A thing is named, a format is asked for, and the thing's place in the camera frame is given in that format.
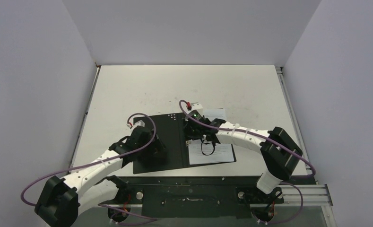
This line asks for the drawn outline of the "white paper sheet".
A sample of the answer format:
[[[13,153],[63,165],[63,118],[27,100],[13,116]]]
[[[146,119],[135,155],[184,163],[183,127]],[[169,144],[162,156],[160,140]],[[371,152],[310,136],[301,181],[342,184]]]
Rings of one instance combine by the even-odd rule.
[[[188,161],[191,166],[203,166],[236,161],[230,144],[205,143],[200,140],[185,140]]]

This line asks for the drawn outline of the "white folder with black inside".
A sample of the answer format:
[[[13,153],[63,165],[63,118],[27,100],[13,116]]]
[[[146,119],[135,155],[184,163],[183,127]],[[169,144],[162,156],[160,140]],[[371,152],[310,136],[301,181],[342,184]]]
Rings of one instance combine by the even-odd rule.
[[[156,124],[157,135],[162,140],[167,151],[167,162],[158,166],[141,166],[133,162],[133,174],[143,174],[157,171],[175,170],[188,167],[188,151],[183,133],[182,113],[170,113],[150,116]]]

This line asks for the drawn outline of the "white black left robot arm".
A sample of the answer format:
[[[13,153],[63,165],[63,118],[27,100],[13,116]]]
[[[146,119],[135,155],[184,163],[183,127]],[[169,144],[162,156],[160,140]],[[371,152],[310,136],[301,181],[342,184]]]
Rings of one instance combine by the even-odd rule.
[[[51,227],[70,227],[84,211],[106,201],[122,203],[130,197],[128,184],[112,175],[136,160],[149,164],[164,159],[165,145],[154,130],[135,127],[131,135],[113,143],[96,160],[73,173],[45,183],[35,213]]]

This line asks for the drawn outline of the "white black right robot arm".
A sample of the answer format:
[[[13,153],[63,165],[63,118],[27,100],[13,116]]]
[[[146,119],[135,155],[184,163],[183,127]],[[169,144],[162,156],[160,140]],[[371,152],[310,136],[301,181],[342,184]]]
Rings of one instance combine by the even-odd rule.
[[[198,111],[192,111],[184,118],[184,132],[190,140],[212,145],[231,144],[260,153],[267,168],[253,189],[254,199],[260,203],[270,199],[282,181],[291,178],[298,162],[303,159],[302,150],[280,127],[254,130],[223,119],[211,121]]]

